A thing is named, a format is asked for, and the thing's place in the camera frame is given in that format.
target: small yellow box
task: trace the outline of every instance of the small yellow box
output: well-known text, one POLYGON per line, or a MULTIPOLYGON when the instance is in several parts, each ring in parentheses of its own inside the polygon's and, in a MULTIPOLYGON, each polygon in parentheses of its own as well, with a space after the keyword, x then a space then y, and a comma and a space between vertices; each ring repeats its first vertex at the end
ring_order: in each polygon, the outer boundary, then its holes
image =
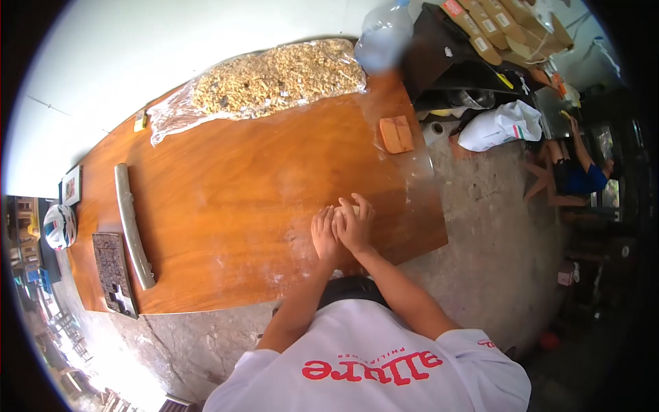
POLYGON ((144 130, 146 127, 146 110, 142 109, 135 115, 135 126, 132 128, 134 132, 144 130))

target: wooden table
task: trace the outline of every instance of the wooden table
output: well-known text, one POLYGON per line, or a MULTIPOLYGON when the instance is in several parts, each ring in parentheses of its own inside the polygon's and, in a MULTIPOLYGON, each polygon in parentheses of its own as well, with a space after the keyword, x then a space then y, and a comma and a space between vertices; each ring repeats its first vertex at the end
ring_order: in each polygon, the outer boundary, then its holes
POLYGON ((80 162, 78 239, 68 254, 87 310, 109 310, 92 233, 122 233, 114 182, 121 162, 129 165, 137 224, 156 274, 156 286, 143 291, 126 253, 140 313, 281 298, 318 259, 311 217, 352 192, 375 207, 372 241, 392 263, 447 243, 428 149, 394 74, 371 78, 366 94, 261 119, 210 121, 155 148, 150 127, 133 132, 133 123, 131 117, 120 124, 80 162), (399 115, 407 117, 416 148, 391 156, 383 151, 378 121, 399 115))

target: concrete floor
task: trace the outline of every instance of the concrete floor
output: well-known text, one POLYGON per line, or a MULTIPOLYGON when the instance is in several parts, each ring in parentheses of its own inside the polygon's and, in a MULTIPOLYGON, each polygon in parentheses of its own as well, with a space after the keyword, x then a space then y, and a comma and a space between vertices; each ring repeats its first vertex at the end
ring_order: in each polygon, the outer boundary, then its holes
MULTIPOLYGON (((557 212, 542 196, 522 201, 530 177, 519 165, 520 143, 456 161, 441 139, 430 153, 449 244, 400 267, 462 326, 482 328, 503 350, 515 345, 524 351, 563 296, 556 283, 562 238, 557 212)), ((272 317, 274 303, 139 320, 88 312, 66 253, 58 261, 63 279, 53 288, 86 336, 94 355, 90 367, 145 410, 163 391, 206 399, 242 353, 254 348, 272 317)))

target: white sack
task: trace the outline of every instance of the white sack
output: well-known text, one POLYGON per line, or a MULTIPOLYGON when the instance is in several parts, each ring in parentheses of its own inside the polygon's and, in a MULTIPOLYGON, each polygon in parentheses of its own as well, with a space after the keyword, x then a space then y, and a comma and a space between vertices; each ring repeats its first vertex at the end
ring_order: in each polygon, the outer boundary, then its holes
POLYGON ((457 142, 472 152, 484 152, 520 139, 537 142, 541 136, 540 112, 517 100, 474 117, 457 142))

